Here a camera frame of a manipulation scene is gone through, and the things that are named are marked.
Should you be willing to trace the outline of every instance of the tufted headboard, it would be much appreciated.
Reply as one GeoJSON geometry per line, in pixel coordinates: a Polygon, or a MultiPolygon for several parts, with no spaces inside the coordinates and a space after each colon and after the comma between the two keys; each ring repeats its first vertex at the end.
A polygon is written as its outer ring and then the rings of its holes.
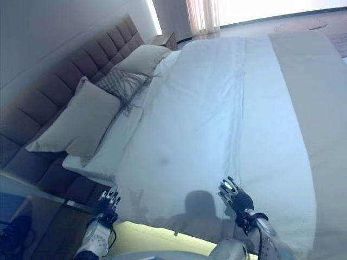
{"type": "Polygon", "coordinates": [[[53,195],[93,205],[105,187],[61,165],[61,153],[27,152],[25,146],[39,137],[61,114],[74,95],[79,79],[95,82],[143,44],[130,16],[102,32],[80,50],[19,93],[1,111],[0,168],[7,174],[53,195]]]}

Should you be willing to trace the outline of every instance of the robot finger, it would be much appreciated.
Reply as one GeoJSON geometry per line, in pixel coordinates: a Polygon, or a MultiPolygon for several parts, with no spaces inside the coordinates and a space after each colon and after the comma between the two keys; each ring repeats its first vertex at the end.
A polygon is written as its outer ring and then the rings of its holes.
{"type": "Polygon", "coordinates": [[[228,176],[227,178],[237,190],[240,189],[240,187],[236,184],[236,182],[234,181],[234,179],[232,177],[228,176]]]}

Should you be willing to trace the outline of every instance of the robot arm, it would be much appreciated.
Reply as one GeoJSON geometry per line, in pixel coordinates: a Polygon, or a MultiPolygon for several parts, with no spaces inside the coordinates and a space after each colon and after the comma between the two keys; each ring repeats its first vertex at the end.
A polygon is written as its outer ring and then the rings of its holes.
{"type": "Polygon", "coordinates": [[[223,180],[220,195],[236,212],[236,224],[258,248],[259,259],[294,259],[291,249],[278,237],[264,213],[254,212],[253,201],[235,181],[223,180]]]}
{"type": "Polygon", "coordinates": [[[74,257],[75,260],[98,260],[106,256],[108,238],[113,230],[113,223],[118,218],[115,211],[119,202],[117,186],[101,194],[95,214],[87,224],[86,234],[74,257]]]}

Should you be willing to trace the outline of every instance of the gray headboard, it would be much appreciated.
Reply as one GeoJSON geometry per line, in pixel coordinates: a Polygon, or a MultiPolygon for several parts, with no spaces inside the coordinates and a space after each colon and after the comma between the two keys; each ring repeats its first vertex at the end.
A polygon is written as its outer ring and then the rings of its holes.
{"type": "Polygon", "coordinates": [[[94,204],[105,187],[64,169],[65,152],[31,153],[24,147],[60,115],[81,77],[97,81],[143,43],[130,16],[125,16],[18,94],[1,111],[1,171],[53,195],[94,204]]]}

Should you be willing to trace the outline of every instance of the decorative pillow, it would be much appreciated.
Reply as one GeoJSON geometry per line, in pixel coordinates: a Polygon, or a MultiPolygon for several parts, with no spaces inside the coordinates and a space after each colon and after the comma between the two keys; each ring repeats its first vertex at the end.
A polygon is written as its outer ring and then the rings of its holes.
{"type": "Polygon", "coordinates": [[[67,108],[34,142],[29,152],[62,152],[91,157],[120,108],[117,97],[81,78],[67,108]]]}
{"type": "Polygon", "coordinates": [[[158,63],[170,53],[171,50],[163,46],[140,45],[117,68],[130,73],[152,75],[158,63]]]}
{"type": "Polygon", "coordinates": [[[118,97],[123,105],[128,104],[134,93],[142,87],[147,77],[136,75],[113,67],[111,71],[95,85],[118,97]]]}

